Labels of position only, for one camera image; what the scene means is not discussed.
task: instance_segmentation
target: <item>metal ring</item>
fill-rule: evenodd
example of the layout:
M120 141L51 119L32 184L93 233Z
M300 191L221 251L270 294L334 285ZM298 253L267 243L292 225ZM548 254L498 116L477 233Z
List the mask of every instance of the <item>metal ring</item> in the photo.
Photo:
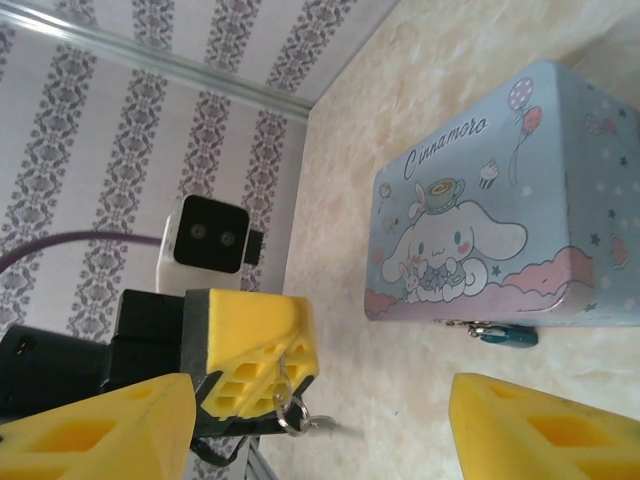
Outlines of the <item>metal ring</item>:
M280 407L284 410L284 413L287 413L291 408L291 401L293 399L293 386L291 385L291 380L287 376L287 370L286 370L287 366L285 361L286 360L284 355L281 356L279 360L279 370L280 370L280 377L284 378L285 380L284 384L287 389L287 397L286 397L287 400L285 402L282 398L282 394L277 393L273 396L273 401L274 403L276 403L276 405L280 405Z
M282 411L279 403L277 403L276 406L278 425L280 425L282 429L292 437L301 437L302 435L307 433L309 417L311 415L309 414L309 409L307 408L307 406L298 397L291 397L291 402L300 407L300 411L302 412L302 418L300 419L300 430L296 430L291 425L289 425L289 422L287 422L287 419L285 418L284 412Z

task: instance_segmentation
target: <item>patterned wall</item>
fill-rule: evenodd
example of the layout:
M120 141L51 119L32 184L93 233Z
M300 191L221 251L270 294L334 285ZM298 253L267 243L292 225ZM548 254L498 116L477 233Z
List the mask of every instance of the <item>patterned wall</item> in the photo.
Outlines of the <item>patterned wall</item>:
M141 41L167 45L171 29L136 5ZM0 25L0 254L78 229L159 236L174 202L199 193L250 209L265 248L243 286L279 292L304 135L277 113ZM92 242L32 255L0 275L0 336L24 323L107 342L121 291L153 291L157 254ZM239 458L230 469L190 458L185 478L243 478Z
M398 0L29 3L316 101Z

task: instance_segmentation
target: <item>small lock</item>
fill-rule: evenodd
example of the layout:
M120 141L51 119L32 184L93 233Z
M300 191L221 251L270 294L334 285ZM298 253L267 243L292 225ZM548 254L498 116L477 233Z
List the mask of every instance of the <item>small lock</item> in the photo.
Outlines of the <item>small lock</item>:
M532 327L471 325L469 335L486 343L512 348L530 348L538 344L538 334Z

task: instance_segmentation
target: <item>black camera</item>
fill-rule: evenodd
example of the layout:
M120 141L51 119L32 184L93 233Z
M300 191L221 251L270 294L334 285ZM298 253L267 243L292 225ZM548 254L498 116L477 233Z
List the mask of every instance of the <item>black camera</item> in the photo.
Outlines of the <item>black camera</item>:
M239 290L242 264L257 265L263 234L249 228L242 207L198 195L185 197L167 219L156 267L156 292Z
M191 195L184 200L173 257L183 265L236 273L248 234L245 209Z

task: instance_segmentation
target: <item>blue tin box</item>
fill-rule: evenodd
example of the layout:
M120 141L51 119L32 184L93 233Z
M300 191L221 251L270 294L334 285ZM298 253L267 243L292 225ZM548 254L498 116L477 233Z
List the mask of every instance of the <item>blue tin box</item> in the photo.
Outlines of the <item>blue tin box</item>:
M378 172L371 319L640 323L640 112L531 65Z

